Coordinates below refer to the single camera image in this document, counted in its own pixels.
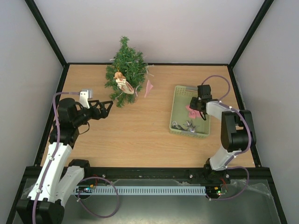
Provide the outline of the brown round doll ornament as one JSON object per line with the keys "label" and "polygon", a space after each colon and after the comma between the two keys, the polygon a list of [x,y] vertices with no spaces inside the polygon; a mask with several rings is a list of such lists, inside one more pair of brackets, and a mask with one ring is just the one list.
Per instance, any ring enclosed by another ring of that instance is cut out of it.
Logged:
{"label": "brown round doll ornament", "polygon": [[114,80],[117,83],[118,88],[126,94],[133,95],[134,89],[131,84],[126,80],[126,77],[121,72],[114,74]]}

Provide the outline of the pink fabric triangle ornament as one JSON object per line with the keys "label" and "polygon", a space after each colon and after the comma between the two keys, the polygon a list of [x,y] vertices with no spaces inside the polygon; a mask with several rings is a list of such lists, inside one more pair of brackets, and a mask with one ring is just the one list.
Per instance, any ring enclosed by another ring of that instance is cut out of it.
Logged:
{"label": "pink fabric triangle ornament", "polygon": [[148,95],[149,95],[149,93],[150,93],[150,91],[152,90],[152,88],[153,88],[153,84],[151,83],[151,81],[150,80],[148,80],[147,81],[147,84],[146,84],[146,92],[145,92],[145,94],[144,94],[144,98],[146,98]]}

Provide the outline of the pink fabric bow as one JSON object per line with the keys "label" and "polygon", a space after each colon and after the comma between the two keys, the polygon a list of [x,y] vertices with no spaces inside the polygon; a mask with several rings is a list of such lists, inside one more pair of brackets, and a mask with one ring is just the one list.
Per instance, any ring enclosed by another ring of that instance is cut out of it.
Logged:
{"label": "pink fabric bow", "polygon": [[196,118],[201,118],[202,117],[202,114],[199,111],[191,109],[189,105],[186,105],[185,107],[188,111],[188,117],[189,118],[196,119]]}

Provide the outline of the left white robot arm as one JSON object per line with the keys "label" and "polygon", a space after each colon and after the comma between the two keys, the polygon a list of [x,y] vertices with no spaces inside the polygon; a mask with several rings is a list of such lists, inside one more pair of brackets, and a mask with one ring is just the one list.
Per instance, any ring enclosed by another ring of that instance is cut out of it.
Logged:
{"label": "left white robot arm", "polygon": [[26,199],[20,199],[16,209],[25,224],[60,224],[69,197],[77,184],[84,179],[89,161],[73,160],[73,165],[63,173],[79,136],[79,127],[89,120],[104,119],[109,115],[112,101],[100,102],[80,96],[59,101],[56,118],[49,137],[48,154],[42,170]]}

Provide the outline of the green perforated plastic basket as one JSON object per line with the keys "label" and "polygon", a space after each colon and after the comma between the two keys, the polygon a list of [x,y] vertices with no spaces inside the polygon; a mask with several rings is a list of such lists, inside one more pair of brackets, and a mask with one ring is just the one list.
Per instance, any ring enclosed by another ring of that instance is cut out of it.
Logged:
{"label": "green perforated plastic basket", "polygon": [[195,138],[210,135],[210,117],[203,120],[198,111],[190,108],[193,97],[197,97],[197,88],[177,85],[172,103],[170,133]]}

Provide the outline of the small green christmas tree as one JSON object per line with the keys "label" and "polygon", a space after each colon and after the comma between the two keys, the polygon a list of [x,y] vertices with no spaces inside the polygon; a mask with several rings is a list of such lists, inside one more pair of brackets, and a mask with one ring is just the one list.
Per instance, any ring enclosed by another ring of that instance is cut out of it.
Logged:
{"label": "small green christmas tree", "polygon": [[105,87],[113,90],[109,96],[119,108],[135,102],[143,88],[148,68],[143,53],[130,47],[128,42],[128,37],[120,38],[120,48],[112,64],[106,67],[105,74]]}

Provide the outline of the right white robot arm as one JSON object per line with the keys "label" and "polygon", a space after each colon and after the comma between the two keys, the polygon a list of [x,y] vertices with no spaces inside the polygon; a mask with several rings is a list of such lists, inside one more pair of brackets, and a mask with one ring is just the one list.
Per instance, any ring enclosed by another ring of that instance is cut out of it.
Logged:
{"label": "right white robot arm", "polygon": [[191,99],[190,108],[202,115],[213,116],[221,122],[221,146],[215,155],[206,161],[203,172],[205,180],[213,183],[234,158],[249,151],[256,144],[252,113],[249,110],[237,110],[220,100],[197,97]]}

